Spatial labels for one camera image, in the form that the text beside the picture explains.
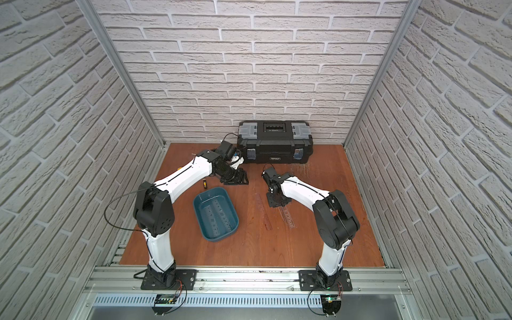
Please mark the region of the clear stencil ruler with holes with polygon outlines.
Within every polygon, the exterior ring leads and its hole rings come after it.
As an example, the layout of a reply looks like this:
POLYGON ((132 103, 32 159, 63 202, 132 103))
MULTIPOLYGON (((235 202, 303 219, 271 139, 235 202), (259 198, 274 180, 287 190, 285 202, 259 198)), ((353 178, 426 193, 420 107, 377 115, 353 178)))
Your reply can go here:
POLYGON ((289 229, 296 228, 295 223, 293 221, 293 218, 292 218, 292 216, 291 216, 291 214, 289 212, 289 209, 287 207, 280 207, 279 210, 280 210, 280 213, 281 213, 281 217, 285 221, 285 223, 288 226, 288 228, 289 229))

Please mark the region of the clear stencil ruler with triangles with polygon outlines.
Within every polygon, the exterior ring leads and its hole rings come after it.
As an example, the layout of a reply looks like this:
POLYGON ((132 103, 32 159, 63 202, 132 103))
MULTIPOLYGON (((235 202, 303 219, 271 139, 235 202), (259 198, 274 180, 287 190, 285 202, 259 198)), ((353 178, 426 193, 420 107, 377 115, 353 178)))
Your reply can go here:
POLYGON ((207 236, 210 239, 216 238, 220 235, 219 226, 214 214, 213 209, 210 205, 204 208, 205 213, 205 227, 207 228, 207 236))

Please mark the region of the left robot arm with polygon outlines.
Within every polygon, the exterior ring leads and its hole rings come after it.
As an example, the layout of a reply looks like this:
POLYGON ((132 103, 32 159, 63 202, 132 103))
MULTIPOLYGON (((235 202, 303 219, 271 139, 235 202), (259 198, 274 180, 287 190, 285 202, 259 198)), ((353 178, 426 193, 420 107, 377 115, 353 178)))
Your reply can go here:
POLYGON ((247 185, 247 173, 240 168, 243 163, 241 151, 232 143, 222 141, 216 149, 199 152, 175 173, 139 186, 133 217, 145 237, 149 253, 142 289, 171 289, 177 283, 169 235, 175 221, 175 201, 208 176, 218 177, 224 185, 247 185))

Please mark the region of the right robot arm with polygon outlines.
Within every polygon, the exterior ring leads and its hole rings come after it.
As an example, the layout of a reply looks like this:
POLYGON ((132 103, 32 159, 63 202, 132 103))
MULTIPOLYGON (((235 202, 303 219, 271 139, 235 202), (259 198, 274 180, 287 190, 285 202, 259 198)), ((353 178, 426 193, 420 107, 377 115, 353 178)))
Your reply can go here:
POLYGON ((273 167, 264 170, 262 178, 269 189, 270 207, 285 207, 295 200, 313 212, 323 241, 322 254, 315 267, 315 284, 322 289, 333 287, 342 274, 346 249, 360 229, 348 199, 340 190, 316 188, 290 173, 278 174, 273 167))

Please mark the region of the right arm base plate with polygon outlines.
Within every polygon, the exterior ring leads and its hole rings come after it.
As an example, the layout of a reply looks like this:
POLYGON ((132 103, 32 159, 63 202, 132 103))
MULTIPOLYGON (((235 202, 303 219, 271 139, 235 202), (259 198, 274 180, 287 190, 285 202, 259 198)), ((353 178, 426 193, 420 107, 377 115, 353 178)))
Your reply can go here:
POLYGON ((298 271, 298 276, 301 291, 339 291, 340 289, 344 293, 353 291, 351 278, 346 270, 328 276, 316 269, 302 269, 298 271))

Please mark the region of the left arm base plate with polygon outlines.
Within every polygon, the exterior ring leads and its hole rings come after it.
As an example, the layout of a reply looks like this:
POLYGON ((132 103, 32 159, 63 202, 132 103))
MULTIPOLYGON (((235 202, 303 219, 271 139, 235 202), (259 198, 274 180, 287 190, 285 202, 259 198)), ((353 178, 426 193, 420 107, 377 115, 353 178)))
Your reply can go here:
POLYGON ((142 279, 141 290, 193 290, 197 269, 170 269, 160 273, 148 267, 142 279))

